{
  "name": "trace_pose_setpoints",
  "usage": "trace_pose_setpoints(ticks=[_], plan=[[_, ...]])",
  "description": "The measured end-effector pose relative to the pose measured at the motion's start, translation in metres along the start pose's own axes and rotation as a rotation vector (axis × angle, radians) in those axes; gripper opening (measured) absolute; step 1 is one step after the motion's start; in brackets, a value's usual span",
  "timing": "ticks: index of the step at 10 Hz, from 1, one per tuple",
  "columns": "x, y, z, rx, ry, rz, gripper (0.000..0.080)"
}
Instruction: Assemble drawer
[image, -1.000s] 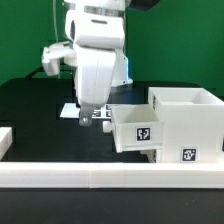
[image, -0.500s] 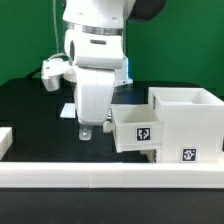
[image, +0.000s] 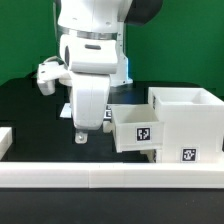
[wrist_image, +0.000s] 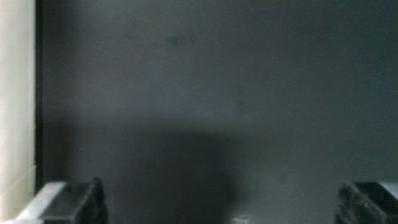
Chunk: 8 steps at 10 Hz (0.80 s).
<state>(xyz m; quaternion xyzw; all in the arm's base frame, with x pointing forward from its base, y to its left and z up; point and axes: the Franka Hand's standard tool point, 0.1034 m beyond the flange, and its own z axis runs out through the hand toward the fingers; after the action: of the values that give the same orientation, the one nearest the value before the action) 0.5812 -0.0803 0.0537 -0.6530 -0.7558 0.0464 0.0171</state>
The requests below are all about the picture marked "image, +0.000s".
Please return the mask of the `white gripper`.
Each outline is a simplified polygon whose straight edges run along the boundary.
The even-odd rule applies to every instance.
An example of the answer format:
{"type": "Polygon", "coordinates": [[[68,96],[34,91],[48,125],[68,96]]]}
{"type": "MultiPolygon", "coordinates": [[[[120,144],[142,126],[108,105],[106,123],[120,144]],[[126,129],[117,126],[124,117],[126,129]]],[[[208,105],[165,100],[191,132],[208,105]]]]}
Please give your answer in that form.
{"type": "Polygon", "coordinates": [[[85,144],[86,130],[97,130],[104,118],[110,75],[117,72],[115,40],[94,40],[63,34],[60,57],[64,64],[44,62],[38,67],[37,83],[43,95],[55,92],[55,80],[71,87],[70,105],[75,142],[85,144]]]}

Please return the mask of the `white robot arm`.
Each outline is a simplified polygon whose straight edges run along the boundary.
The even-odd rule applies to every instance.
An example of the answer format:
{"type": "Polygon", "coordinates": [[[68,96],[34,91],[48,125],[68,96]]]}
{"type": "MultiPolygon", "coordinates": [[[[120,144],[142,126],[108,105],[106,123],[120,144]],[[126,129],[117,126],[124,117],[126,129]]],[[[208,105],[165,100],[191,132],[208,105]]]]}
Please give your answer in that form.
{"type": "Polygon", "coordinates": [[[112,87],[130,84],[124,52],[124,28],[142,26],[163,0],[54,0],[59,54],[42,62],[37,84],[44,95],[60,82],[70,89],[75,141],[101,127],[112,87]]]}

